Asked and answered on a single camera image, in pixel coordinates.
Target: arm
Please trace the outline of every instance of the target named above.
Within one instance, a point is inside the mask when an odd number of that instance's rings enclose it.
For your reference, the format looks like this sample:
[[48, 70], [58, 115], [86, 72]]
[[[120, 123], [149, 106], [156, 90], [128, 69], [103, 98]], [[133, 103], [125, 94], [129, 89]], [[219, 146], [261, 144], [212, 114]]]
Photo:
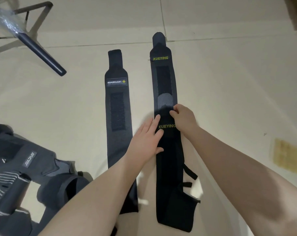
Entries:
[[256, 236], [297, 236], [297, 188], [263, 164], [198, 127], [177, 104], [170, 114]]
[[127, 153], [73, 197], [39, 236], [107, 236], [115, 225], [127, 193], [144, 164], [161, 151], [160, 116], [149, 119], [133, 136]]

